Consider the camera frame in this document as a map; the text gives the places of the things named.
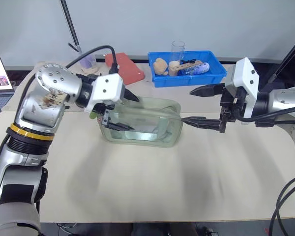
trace table surface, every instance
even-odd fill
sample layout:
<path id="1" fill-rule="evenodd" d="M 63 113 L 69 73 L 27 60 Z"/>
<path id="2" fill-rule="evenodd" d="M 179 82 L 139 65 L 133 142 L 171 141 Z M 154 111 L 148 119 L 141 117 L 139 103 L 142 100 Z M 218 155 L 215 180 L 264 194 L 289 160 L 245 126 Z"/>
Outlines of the table surface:
<path id="1" fill-rule="evenodd" d="M 175 100 L 181 117 L 219 117 L 219 96 L 189 95 L 197 86 L 155 88 L 148 65 L 137 65 L 146 77 L 127 86 L 136 95 Z M 72 71 L 80 72 L 77 65 Z M 0 143 L 29 76 L 0 113 Z M 71 106 L 49 152 L 42 222 L 266 219 L 282 187 L 295 177 L 289 135 L 279 127 L 240 122 L 229 123 L 225 134 L 184 125 L 171 148 L 118 145 L 105 141 L 97 122 Z M 295 217 L 295 194 L 281 216 Z"/>

